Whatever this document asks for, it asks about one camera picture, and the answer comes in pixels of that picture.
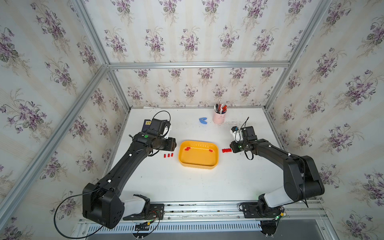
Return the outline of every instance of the blue plastic piece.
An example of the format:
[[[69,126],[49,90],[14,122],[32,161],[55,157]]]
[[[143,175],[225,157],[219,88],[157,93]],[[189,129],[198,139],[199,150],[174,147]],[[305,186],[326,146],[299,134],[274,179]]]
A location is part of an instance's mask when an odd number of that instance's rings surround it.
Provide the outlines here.
[[[207,118],[199,118],[199,120],[200,120],[200,122],[202,123],[202,124],[207,124],[207,122],[205,121]]]

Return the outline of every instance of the pink pen holder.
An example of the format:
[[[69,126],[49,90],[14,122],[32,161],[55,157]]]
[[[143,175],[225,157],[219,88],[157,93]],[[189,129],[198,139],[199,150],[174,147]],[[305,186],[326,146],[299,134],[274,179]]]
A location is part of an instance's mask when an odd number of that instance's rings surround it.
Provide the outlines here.
[[[223,124],[226,114],[227,114],[226,112],[223,114],[220,114],[220,113],[217,113],[214,111],[214,117],[213,117],[214,123],[215,124]]]

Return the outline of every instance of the wall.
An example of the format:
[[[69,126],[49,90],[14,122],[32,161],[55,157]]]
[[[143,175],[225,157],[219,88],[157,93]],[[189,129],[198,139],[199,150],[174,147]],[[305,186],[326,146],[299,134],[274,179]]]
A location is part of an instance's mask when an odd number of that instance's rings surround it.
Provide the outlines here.
[[[0,1],[0,200],[3,200],[100,67],[70,1]],[[52,210],[102,176],[124,110],[105,77],[81,111],[1,239],[63,239]],[[66,235],[81,198],[59,209]]]
[[[0,2],[0,201],[100,67],[70,3]]]
[[[315,160],[340,239],[384,234],[383,11],[333,1],[270,110],[288,150]]]
[[[110,62],[288,60],[318,0],[85,1]],[[130,105],[264,105],[282,68],[119,70]]]

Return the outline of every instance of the white table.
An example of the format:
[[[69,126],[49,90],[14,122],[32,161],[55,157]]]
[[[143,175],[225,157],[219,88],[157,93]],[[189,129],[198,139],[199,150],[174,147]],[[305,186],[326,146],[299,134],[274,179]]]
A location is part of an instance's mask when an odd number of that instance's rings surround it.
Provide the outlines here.
[[[163,109],[132,109],[118,146],[112,167],[125,154],[134,136],[141,130],[144,119],[152,119]],[[264,138],[278,146],[271,127],[261,108],[228,109],[225,122],[212,122],[213,109],[166,109],[171,114],[172,130],[169,137],[176,138],[177,147],[173,157],[164,158],[160,151],[145,158],[123,188],[120,196],[142,194],[151,202],[183,201],[230,201],[257,200],[263,193],[283,185],[283,171],[267,159],[255,156],[248,160],[244,153],[222,153],[234,140],[229,130],[240,127],[249,117],[247,126],[253,126],[258,138]],[[168,119],[168,114],[159,113],[157,119]],[[206,117],[208,124],[199,118]],[[211,170],[184,167],[178,160],[179,146],[185,140],[212,142],[220,150],[219,163]]]

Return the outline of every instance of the orange tray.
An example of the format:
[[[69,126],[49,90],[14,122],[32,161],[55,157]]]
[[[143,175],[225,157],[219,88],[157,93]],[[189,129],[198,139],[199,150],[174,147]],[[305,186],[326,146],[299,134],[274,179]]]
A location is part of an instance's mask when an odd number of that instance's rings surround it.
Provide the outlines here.
[[[218,164],[218,147],[210,142],[184,141],[180,146],[179,162],[184,167],[213,169]]]

